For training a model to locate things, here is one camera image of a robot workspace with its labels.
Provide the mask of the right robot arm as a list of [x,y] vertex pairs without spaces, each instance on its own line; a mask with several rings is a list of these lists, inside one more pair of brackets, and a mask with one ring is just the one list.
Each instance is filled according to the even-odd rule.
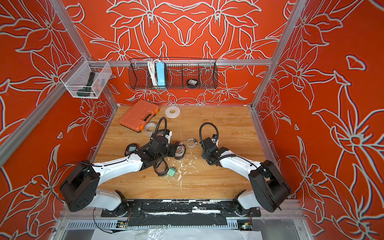
[[252,208],[262,208],[269,213],[291,195],[292,190],[273,162],[255,162],[237,155],[225,147],[219,147],[219,131],[212,123],[203,123],[199,128],[202,158],[210,166],[229,169],[245,177],[252,186],[242,191],[232,201],[232,212],[244,215]]

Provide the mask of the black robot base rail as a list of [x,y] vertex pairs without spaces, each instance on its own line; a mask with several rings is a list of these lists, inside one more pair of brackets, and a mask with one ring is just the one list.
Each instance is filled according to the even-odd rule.
[[226,200],[130,200],[128,211],[121,217],[102,210],[101,217],[110,219],[111,230],[144,230],[155,228],[200,228],[249,230],[261,216],[259,207],[239,210]]

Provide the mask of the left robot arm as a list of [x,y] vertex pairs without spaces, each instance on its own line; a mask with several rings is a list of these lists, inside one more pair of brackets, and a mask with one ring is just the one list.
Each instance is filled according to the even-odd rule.
[[61,196],[55,197],[67,205],[71,212],[86,207],[102,208],[123,216],[129,209],[124,194],[118,190],[105,191],[99,186],[129,173],[136,173],[153,168],[159,176],[167,175],[169,166],[165,159],[176,155],[179,143],[171,144],[172,131],[168,129],[167,119],[160,118],[150,140],[142,147],[130,144],[125,156],[103,163],[81,161],[60,184]]

